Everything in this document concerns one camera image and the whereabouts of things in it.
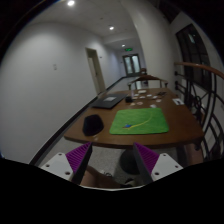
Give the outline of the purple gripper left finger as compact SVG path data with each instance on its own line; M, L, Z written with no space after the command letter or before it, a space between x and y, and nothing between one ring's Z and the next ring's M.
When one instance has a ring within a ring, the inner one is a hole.
M42 169L79 185L91 154L92 143L88 142L66 154L62 152L57 153L42 166Z

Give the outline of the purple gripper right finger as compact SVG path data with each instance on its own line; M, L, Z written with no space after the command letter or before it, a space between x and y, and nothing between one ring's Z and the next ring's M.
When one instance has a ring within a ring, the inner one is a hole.
M139 143L133 144L133 153L145 185L182 169L167 153L158 154Z

